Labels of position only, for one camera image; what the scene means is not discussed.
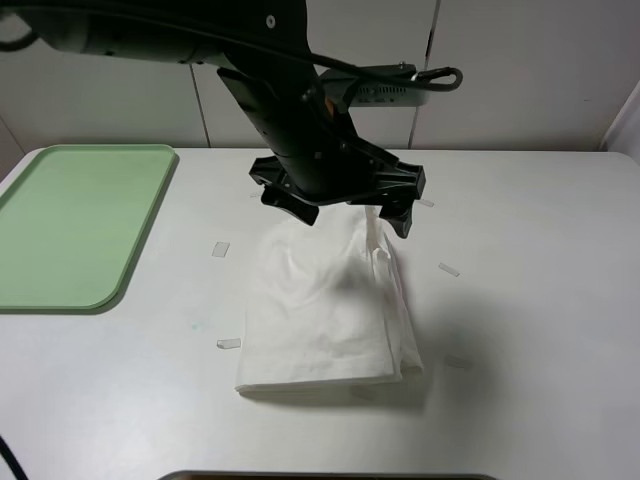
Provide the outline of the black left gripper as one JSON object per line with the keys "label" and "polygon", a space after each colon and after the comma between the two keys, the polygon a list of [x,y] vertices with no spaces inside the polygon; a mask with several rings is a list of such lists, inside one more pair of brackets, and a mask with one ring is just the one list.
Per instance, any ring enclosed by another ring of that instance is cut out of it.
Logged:
{"label": "black left gripper", "polygon": [[409,236],[414,200],[426,185],[421,166],[360,140],[293,157],[258,158],[249,175],[265,187],[263,205],[309,226],[319,215],[317,206],[382,199],[379,217],[401,239]]}

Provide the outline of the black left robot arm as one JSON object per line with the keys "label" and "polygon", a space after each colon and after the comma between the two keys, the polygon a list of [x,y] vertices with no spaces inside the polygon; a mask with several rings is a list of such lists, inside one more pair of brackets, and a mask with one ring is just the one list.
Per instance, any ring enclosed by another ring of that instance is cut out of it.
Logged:
{"label": "black left robot arm", "polygon": [[358,67],[313,53],[302,1],[5,1],[37,41],[62,52],[212,65],[270,155],[250,176],[265,205],[313,224],[322,207],[376,206],[400,237],[426,183],[424,170],[361,138],[358,100],[391,105],[428,82],[413,65]]}

